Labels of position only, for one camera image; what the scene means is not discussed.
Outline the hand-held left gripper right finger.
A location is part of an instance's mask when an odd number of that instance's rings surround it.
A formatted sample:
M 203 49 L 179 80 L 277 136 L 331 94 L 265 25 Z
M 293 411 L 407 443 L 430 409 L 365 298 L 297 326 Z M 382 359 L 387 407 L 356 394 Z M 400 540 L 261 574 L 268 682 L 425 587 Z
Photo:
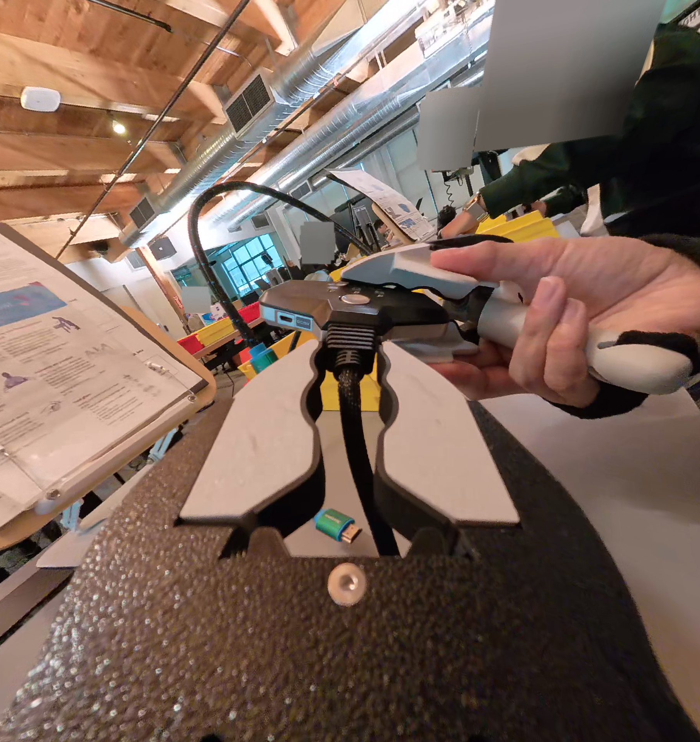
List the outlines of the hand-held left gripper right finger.
M 468 399 L 392 342 L 378 356 L 376 501 L 393 527 L 515 526 L 519 514 Z

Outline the person's right hand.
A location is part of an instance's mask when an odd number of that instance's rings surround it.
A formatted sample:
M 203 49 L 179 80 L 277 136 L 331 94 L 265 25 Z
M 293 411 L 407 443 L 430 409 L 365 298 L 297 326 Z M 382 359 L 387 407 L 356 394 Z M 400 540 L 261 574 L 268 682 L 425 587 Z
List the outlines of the person's right hand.
M 618 237 L 543 238 L 436 252 L 432 265 L 509 281 L 529 308 L 512 351 L 482 342 L 474 356 L 433 364 L 468 399 L 520 393 L 584 408 L 598 395 L 584 348 L 589 325 L 618 333 L 680 333 L 700 345 L 700 268 L 666 248 Z

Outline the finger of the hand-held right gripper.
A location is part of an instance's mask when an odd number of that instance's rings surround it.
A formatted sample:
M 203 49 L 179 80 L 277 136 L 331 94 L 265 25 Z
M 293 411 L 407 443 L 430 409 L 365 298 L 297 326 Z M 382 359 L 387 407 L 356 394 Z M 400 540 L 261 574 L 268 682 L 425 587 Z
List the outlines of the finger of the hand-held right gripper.
M 432 265 L 431 256 L 438 251 L 433 247 L 419 243 L 364 257 L 346 267 L 341 280 L 369 286 L 395 286 L 409 291 L 427 290 L 450 301 L 465 299 L 479 287 L 480 281 Z
M 466 340 L 398 340 L 396 345 L 414 357 L 474 356 L 479 352 L 476 344 Z

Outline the yellow plastic bin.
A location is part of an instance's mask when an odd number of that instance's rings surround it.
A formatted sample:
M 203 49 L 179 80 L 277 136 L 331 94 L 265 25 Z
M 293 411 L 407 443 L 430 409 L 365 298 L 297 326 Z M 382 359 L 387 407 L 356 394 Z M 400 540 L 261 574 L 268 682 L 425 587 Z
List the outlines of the yellow plastic bin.
M 276 357 L 281 359 L 289 351 L 291 345 L 291 338 L 293 332 L 274 343 L 271 348 L 275 352 Z M 248 379 L 253 379 L 257 373 L 252 367 L 251 356 L 248 350 L 240 353 L 240 360 L 244 361 L 238 366 L 238 370 Z M 361 391 L 361 410 L 363 412 L 378 412 L 381 400 L 381 386 L 378 383 L 377 378 L 377 363 L 374 362 L 372 372 L 364 376 L 364 379 L 360 383 Z M 335 380 L 332 373 L 327 372 L 326 377 L 320 387 L 320 392 L 323 402 L 324 411 L 339 411 L 339 391 L 338 383 Z
M 552 221 L 542 217 L 537 211 L 531 211 L 512 219 L 506 215 L 494 219 L 485 218 L 480 222 L 475 234 L 505 237 L 515 243 L 545 237 L 559 237 Z
M 195 329 L 193 333 L 199 343 L 197 349 L 206 348 L 236 331 L 231 318 L 220 303 L 212 304 L 208 311 L 191 317 L 202 322 L 202 327 Z

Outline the white ceiling access point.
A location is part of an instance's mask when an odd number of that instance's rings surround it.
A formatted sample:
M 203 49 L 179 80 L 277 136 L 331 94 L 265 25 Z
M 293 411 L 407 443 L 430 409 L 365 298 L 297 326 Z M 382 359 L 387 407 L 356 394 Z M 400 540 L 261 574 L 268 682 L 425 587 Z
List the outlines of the white ceiling access point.
M 26 86 L 20 95 L 21 107 L 35 113 L 53 113 L 61 106 L 61 93 L 53 88 Z

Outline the metal vent box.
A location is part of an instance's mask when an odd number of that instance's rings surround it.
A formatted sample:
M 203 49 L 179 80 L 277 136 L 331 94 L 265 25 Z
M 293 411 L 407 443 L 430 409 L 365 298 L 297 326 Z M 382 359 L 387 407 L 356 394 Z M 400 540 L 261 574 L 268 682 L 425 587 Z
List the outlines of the metal vent box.
M 242 137 L 264 114 L 272 111 L 277 103 L 273 86 L 274 74 L 259 67 L 231 98 L 226 101 L 224 113 L 234 134 Z

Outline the black hdmi switch box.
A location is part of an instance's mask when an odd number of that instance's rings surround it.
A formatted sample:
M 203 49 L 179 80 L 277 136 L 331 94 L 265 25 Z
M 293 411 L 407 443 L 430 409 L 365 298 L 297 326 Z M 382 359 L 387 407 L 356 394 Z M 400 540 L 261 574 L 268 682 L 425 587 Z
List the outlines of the black hdmi switch box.
M 352 281 L 287 281 L 266 290 L 259 307 L 268 325 L 306 332 L 336 349 L 437 340 L 449 325 L 447 311 L 422 293 Z

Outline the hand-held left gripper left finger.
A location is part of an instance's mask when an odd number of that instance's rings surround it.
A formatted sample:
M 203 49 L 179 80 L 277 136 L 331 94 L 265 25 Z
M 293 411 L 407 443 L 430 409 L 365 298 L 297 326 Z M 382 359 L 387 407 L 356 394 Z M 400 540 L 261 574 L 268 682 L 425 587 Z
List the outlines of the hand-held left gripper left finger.
M 312 339 L 268 366 L 234 398 L 179 513 L 184 522 L 237 524 L 257 516 L 318 468 L 308 393 L 318 382 Z

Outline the silver spiral air duct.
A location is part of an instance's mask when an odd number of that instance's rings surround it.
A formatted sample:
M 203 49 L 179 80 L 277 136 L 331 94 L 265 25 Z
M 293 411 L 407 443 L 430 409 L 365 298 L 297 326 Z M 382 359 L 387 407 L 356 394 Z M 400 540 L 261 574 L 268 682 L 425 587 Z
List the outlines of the silver spiral air duct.
M 142 199 L 139 206 L 148 207 L 151 215 L 123 231 L 123 244 L 140 247 L 164 234 L 186 216 L 202 192 L 237 166 L 241 157 L 303 105 L 313 102 L 342 73 L 355 69 L 409 31 L 430 4 L 387 2 L 364 25 L 339 34 L 333 41 L 317 36 L 276 73 L 261 78 L 254 75 L 251 82 L 259 82 L 271 95 L 265 111 L 242 130 L 225 125 L 159 196 Z M 467 65 L 474 63 L 475 79 L 480 78 L 493 10 L 494 2 L 449 2 L 431 14 L 415 29 L 415 39 L 407 49 L 259 168 L 249 182 L 291 191 Z

